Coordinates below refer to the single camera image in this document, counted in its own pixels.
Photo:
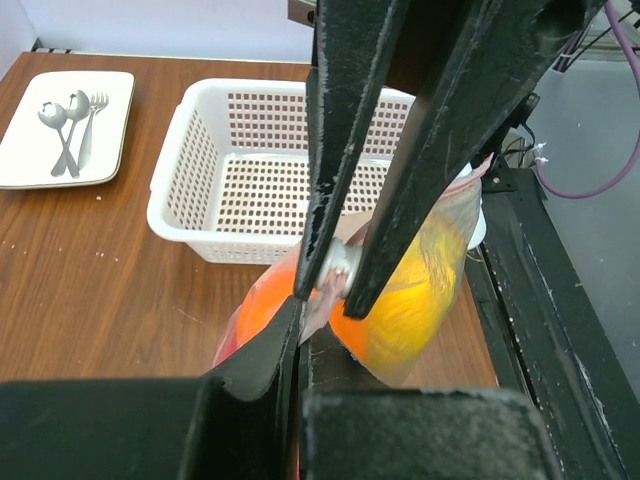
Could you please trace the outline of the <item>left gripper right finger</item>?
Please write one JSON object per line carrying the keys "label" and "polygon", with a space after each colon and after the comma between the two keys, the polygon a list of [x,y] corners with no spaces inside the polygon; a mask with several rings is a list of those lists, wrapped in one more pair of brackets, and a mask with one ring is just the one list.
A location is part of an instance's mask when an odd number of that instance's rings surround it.
{"label": "left gripper right finger", "polygon": [[392,389],[328,329],[300,348],[302,479],[560,479],[544,421],[496,388]]}

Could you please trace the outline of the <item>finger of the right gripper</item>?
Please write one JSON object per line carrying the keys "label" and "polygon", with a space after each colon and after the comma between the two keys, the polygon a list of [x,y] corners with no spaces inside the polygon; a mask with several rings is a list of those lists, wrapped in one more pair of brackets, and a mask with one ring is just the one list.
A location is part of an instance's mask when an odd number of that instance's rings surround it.
{"label": "finger of the right gripper", "polygon": [[365,318],[462,167],[533,91],[600,1],[414,1],[388,72],[415,96],[344,305]]}
{"label": "finger of the right gripper", "polygon": [[407,1],[319,1],[306,80],[309,205],[293,293],[319,279],[400,36]]}

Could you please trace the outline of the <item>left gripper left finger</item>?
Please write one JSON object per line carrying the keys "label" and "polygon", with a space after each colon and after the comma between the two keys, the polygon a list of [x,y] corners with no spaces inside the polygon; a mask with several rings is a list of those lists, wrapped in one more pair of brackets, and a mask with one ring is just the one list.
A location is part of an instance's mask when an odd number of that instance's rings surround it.
{"label": "left gripper left finger", "polygon": [[5,479],[293,479],[298,337],[288,298],[198,377],[6,382]]}

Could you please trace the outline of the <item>fake orange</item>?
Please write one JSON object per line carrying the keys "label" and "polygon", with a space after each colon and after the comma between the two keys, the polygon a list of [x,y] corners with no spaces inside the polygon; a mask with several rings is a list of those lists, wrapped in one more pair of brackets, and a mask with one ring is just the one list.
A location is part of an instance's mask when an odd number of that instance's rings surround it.
{"label": "fake orange", "polygon": [[[295,265],[291,262],[272,265],[252,285],[239,307],[235,321],[235,346],[240,348],[260,333],[292,293]],[[329,324],[341,343],[361,362],[367,357],[368,333],[364,321],[343,313],[344,300],[334,306]]]}

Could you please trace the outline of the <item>clear zip top bag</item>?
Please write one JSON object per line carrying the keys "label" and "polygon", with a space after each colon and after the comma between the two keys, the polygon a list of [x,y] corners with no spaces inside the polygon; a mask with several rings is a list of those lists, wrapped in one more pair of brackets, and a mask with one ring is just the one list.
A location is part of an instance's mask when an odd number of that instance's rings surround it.
{"label": "clear zip top bag", "polygon": [[[482,177],[491,161],[466,165],[438,199],[363,320],[337,300],[331,332],[378,380],[400,386],[456,301],[468,250],[484,238]],[[300,248],[294,246],[250,287],[229,319],[214,362],[220,364],[260,333],[292,293]]]}

